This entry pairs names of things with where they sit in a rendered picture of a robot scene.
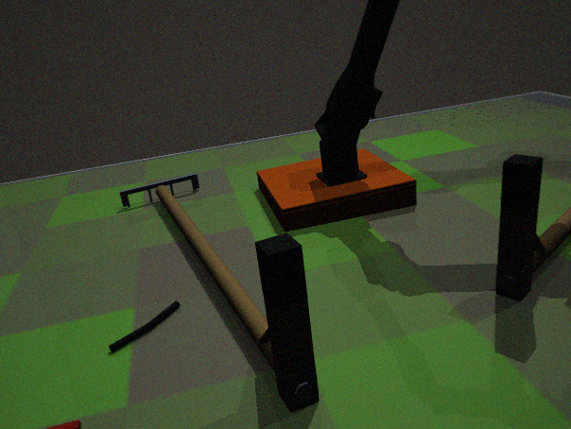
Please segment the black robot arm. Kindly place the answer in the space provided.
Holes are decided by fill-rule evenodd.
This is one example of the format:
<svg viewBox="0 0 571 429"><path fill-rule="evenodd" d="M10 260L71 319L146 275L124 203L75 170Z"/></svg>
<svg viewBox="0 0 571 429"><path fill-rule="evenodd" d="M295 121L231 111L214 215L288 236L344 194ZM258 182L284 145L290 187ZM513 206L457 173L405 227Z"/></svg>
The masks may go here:
<svg viewBox="0 0 571 429"><path fill-rule="evenodd" d="M367 178L358 169L356 144L383 93L374 87L374 75L399 1L368 1L349 63L315 124L321 138L317 177L328 186Z"/></svg>

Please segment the black bent rod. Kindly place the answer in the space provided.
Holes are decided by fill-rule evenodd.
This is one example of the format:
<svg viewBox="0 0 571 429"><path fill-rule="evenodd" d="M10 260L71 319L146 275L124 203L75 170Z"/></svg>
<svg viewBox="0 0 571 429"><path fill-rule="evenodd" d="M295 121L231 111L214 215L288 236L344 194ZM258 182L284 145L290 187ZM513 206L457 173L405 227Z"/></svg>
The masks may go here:
<svg viewBox="0 0 571 429"><path fill-rule="evenodd" d="M109 346L110 351L115 352L120 348L124 347L125 345L129 344L131 341L140 337L141 335L144 335L145 333L149 332L179 307L180 303L178 301L174 301L171 305L169 305L166 309L164 309L162 313L160 313L157 317L151 320L148 324L142 326L141 328L130 333L129 335L126 335L123 338L119 339L118 341L112 343Z"/></svg>

